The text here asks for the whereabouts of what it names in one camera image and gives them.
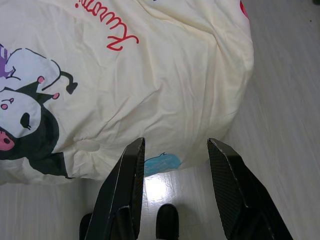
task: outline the pink accent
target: pink accent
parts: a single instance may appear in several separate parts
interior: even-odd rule
[[[8,105],[7,105],[7,104],[1,104],[1,108],[2,108],[3,110],[6,110],[6,109],[8,109]]]
[[[58,99],[59,97],[60,97],[60,93],[57,92],[57,93],[55,93],[55,94],[53,95],[52,98],[53,98],[54,100],[56,100],[56,99]]]
[[[0,131],[0,151],[9,151],[15,146],[14,141],[4,131]]]
[[[43,76],[38,77],[38,83],[42,84],[45,81]]]
[[[245,6],[244,6],[244,4],[242,3],[242,1],[240,1],[240,8],[241,8],[241,11],[243,12],[243,14],[249,19],[248,13],[247,13],[247,11],[246,11],[246,9],[245,9]]]

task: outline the cartoon face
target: cartoon face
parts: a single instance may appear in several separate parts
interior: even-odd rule
[[[11,90],[0,92],[0,127],[15,138],[32,134],[41,121],[41,106],[32,97]],[[0,150],[12,140],[0,132]]]

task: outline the black cartoon tail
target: black cartoon tail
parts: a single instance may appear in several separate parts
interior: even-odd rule
[[[69,84],[68,86],[66,86],[65,90],[71,95],[74,92],[74,90],[77,88],[78,83],[74,82],[74,77],[70,73],[67,73],[65,71],[61,71],[60,76],[64,76],[67,79],[69,79]]]

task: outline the black boot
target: black boot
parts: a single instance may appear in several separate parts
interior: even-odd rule
[[[179,237],[179,215],[172,204],[162,205],[156,215],[157,239],[178,240]]]

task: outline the kuromi character print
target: kuromi character print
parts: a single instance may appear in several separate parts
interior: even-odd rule
[[[47,101],[59,101],[60,94],[42,91],[61,76],[69,80],[69,94],[78,84],[53,60],[27,48],[17,49],[8,57],[7,50],[1,48],[0,160],[27,158],[30,166],[43,174],[68,178],[63,152],[53,153],[59,125],[44,106]]]

